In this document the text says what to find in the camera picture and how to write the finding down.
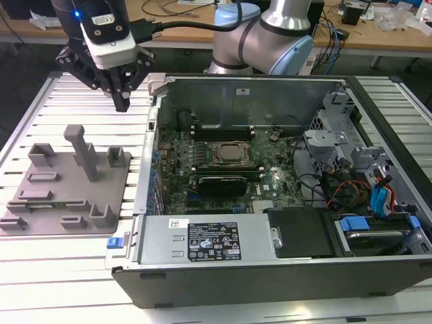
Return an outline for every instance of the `desk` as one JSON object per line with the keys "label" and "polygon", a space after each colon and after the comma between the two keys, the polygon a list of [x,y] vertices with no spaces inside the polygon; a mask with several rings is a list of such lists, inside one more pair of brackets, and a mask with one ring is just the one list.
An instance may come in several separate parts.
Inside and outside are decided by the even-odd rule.
{"label": "desk", "polygon": [[[359,81],[375,103],[382,107],[388,122],[394,125],[395,130],[401,130],[409,148],[410,139],[406,137],[404,125],[408,119],[401,113],[395,116],[391,112],[401,110],[402,114],[413,116],[411,110],[425,108],[416,104],[415,98],[402,85],[392,85],[388,78],[361,77]],[[96,151],[106,151],[107,146],[115,141],[132,154],[128,187],[121,206],[122,219],[114,236],[122,236],[129,230],[133,222],[132,209],[149,115],[148,103],[151,102],[146,89],[143,83],[132,93],[130,112],[133,115],[130,115],[116,113],[113,103],[107,104],[102,92],[87,88],[69,74],[49,78],[0,152],[0,216],[30,165],[27,154],[32,144],[50,142],[56,152],[71,152],[71,145],[65,145],[60,139],[66,125],[73,122],[84,125],[84,137],[95,145]],[[75,102],[74,107],[67,104],[71,101]],[[83,108],[88,108],[89,112],[83,113]],[[428,121],[416,114],[416,123],[421,124],[419,132],[424,134]],[[363,126],[368,134],[373,133],[367,124]],[[423,162],[419,163],[429,168],[430,159],[423,154],[423,146],[426,145],[413,145],[412,150],[417,150],[418,158],[422,159]],[[430,323],[432,279],[395,296],[380,298],[142,310],[132,304],[113,280],[109,261],[105,262],[106,243],[106,236],[0,239],[2,323],[245,324],[305,323],[308,320],[309,323],[346,323],[346,317],[365,317],[367,323],[380,324]]]}
{"label": "desk", "polygon": [[[160,3],[171,2],[170,0],[153,0],[146,5],[146,10],[155,14],[165,13],[160,9]],[[188,17],[152,17],[146,15],[141,10],[143,0],[126,0],[129,20],[139,20],[143,18],[156,18],[159,22],[171,22],[175,20],[189,20],[194,22],[203,22],[213,24],[215,7],[208,6],[197,9],[194,13],[199,15],[199,18]],[[169,6],[172,11],[184,11],[192,9],[193,5],[178,5],[174,3]],[[8,24],[26,43],[35,44],[66,44],[66,34],[60,28],[48,28],[43,31],[32,25],[27,20],[8,20]],[[10,32],[9,28],[3,21],[0,20],[0,42],[19,43],[19,40]],[[146,47],[169,47],[169,48],[185,48],[185,49],[212,49],[213,48],[213,32],[210,30],[200,30],[196,28],[172,28],[163,32],[162,36],[151,42],[145,43]]]}
{"label": "desk", "polygon": [[[158,4],[169,0],[153,0],[146,9],[156,14],[163,14]],[[326,0],[325,11],[339,3],[339,0]],[[131,21],[150,16],[141,11],[142,0],[126,0]],[[191,5],[173,4],[170,9],[182,11],[190,9]],[[158,21],[168,22],[174,20],[192,20],[208,24],[213,23],[215,8],[208,6],[195,11],[198,19],[185,17],[157,18]],[[350,37],[342,50],[347,55],[371,55],[371,56],[401,56],[401,57],[432,57],[432,38],[427,37],[421,31],[409,28],[405,31],[395,30],[382,32],[372,21],[360,20],[357,26],[342,25],[341,17],[335,13],[327,13],[327,17],[336,27],[350,32]],[[8,20],[10,26],[27,43],[39,44],[65,44],[65,33],[60,28],[50,28],[47,31],[38,29],[30,22],[24,20]],[[9,31],[7,26],[0,22],[0,42],[16,43],[18,39]],[[320,27],[314,38],[314,54],[319,54],[328,44],[328,34]],[[145,43],[146,47],[169,47],[185,49],[212,49],[213,32],[195,28],[173,28],[163,32],[162,36]]]}
{"label": "desk", "polygon": [[[383,32],[374,21],[370,20],[360,19],[357,26],[342,24],[342,17],[338,15],[336,7],[339,2],[340,0],[325,0],[324,10],[335,28],[350,33],[341,54],[375,56],[371,68],[376,68],[383,56],[432,58],[432,37],[414,28]],[[325,50],[328,42],[328,31],[319,26],[314,37],[314,48],[300,74],[311,73],[313,61]]]}

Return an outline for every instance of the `electronic equipment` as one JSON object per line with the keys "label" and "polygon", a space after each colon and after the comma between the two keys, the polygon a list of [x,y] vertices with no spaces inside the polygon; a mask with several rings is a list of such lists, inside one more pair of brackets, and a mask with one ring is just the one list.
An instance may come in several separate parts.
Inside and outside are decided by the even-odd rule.
{"label": "electronic equipment", "polygon": [[432,277],[432,184],[358,81],[148,83],[134,235],[110,259],[136,306],[387,296]]}
{"label": "electronic equipment", "polygon": [[345,4],[344,14],[342,15],[342,23],[346,25],[357,25],[360,16],[365,12],[362,6],[357,6],[356,3]]}
{"label": "electronic equipment", "polygon": [[350,36],[350,33],[347,32],[346,30],[338,28],[335,31],[336,31],[336,34],[337,34],[337,39],[339,41],[346,41],[348,39],[348,37]]}

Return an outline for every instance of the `blue tab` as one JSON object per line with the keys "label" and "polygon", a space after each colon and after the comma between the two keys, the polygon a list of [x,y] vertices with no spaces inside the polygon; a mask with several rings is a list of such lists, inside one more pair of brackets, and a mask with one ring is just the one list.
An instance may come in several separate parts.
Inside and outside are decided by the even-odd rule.
{"label": "blue tab", "polygon": [[420,221],[416,216],[410,216],[410,222],[414,229],[420,227]]}
{"label": "blue tab", "polygon": [[109,238],[107,242],[107,248],[123,248],[123,238]]}
{"label": "blue tab", "polygon": [[370,229],[364,216],[345,216],[339,223],[344,232],[367,231]]}

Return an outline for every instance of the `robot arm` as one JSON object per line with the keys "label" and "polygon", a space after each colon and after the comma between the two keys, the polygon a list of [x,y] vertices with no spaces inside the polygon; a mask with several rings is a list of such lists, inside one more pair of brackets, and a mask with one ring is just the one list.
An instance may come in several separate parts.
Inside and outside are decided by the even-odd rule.
{"label": "robot arm", "polygon": [[[266,74],[297,74],[313,47],[307,13],[311,0],[271,0],[261,14],[243,3],[241,25],[232,32],[215,33],[212,74],[249,74],[254,67]],[[215,23],[229,24],[235,7],[216,11]]]}
{"label": "robot arm", "polygon": [[[149,41],[157,26],[146,20],[128,23],[124,1],[52,0],[68,35],[57,63],[92,89],[113,99],[126,112],[129,97],[150,72],[155,56],[136,44]],[[134,35],[134,28],[139,28]]]}
{"label": "robot arm", "polygon": [[137,43],[151,41],[168,28],[216,32],[211,73],[238,73],[250,65],[270,74],[295,74],[312,49],[312,39],[305,36],[311,0],[271,0],[270,9],[260,19],[257,6],[236,0],[217,10],[222,17],[227,13],[229,19],[219,22],[217,15],[216,26],[145,19],[128,22],[125,0],[51,1],[68,35],[57,63],[89,88],[101,88],[121,112],[128,110],[131,91],[138,88],[155,61]]}

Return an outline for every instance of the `gray robot arm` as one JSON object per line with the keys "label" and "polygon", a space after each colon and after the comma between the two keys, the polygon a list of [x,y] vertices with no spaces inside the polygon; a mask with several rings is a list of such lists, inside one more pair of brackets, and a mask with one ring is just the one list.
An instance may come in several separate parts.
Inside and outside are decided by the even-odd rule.
{"label": "gray robot arm", "polygon": [[[242,23],[232,32],[216,32],[211,74],[249,74],[254,67],[267,74],[297,74],[306,62],[313,40],[307,13],[311,0],[271,0],[259,8],[242,3]],[[232,24],[234,6],[219,8],[216,25]]]}

